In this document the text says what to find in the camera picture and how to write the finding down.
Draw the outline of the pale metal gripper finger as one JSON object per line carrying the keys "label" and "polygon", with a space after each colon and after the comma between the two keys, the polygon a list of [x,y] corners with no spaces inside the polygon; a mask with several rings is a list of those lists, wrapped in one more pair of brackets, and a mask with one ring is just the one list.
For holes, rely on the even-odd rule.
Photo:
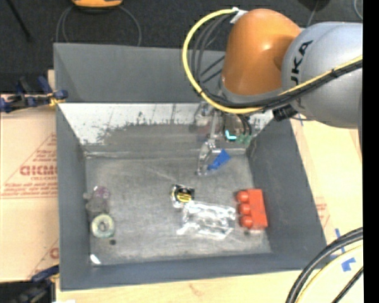
{"label": "pale metal gripper finger", "polygon": [[209,143],[202,144],[198,156],[198,162],[196,167],[196,174],[201,176],[205,175],[208,167],[208,159],[210,158],[211,149]]}
{"label": "pale metal gripper finger", "polygon": [[221,148],[213,148],[210,151],[209,158],[207,160],[207,170],[217,170],[222,165],[220,159],[221,153]]}

